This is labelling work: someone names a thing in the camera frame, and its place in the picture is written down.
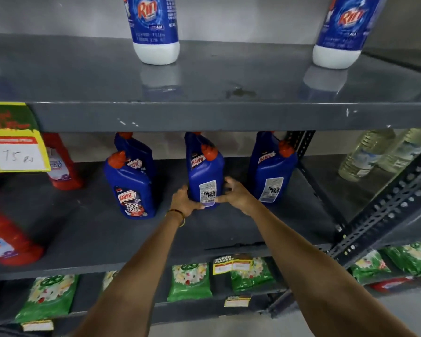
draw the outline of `orange bottle cap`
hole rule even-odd
[[[132,137],[132,132],[119,132],[120,137],[124,139],[130,139]]]
[[[282,157],[290,157],[294,154],[295,150],[286,141],[279,142],[279,154]]]
[[[124,151],[114,152],[108,157],[108,164],[114,169],[120,169],[126,164],[126,155]]]
[[[218,156],[218,150],[217,150],[217,148],[216,147],[209,146],[207,144],[202,144],[201,145],[201,152],[203,153],[204,157],[206,157],[206,159],[208,161],[213,161]]]

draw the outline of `left hand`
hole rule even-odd
[[[181,211],[185,217],[188,217],[190,214],[192,214],[194,209],[205,208],[204,204],[194,202],[189,199],[187,196],[187,189],[188,187],[184,185],[176,193],[174,193],[170,205],[170,209]]]

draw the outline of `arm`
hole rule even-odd
[[[316,337],[416,337],[335,260],[286,226],[242,184],[226,177],[229,202],[256,222]]]
[[[187,186],[173,195],[170,206],[185,217],[194,209],[203,208],[202,204],[189,200]],[[102,293],[74,337],[148,335],[154,294],[182,221],[178,212],[167,212],[154,233]]]

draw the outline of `left arm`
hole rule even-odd
[[[194,209],[203,208],[202,204],[189,200],[187,186],[173,195],[170,206],[185,217]],[[167,212],[156,231],[103,292],[73,337],[148,335],[154,294],[182,220],[178,212]]]

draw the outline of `red stripe on price tag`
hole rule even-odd
[[[35,137],[0,136],[0,144],[37,144]]]

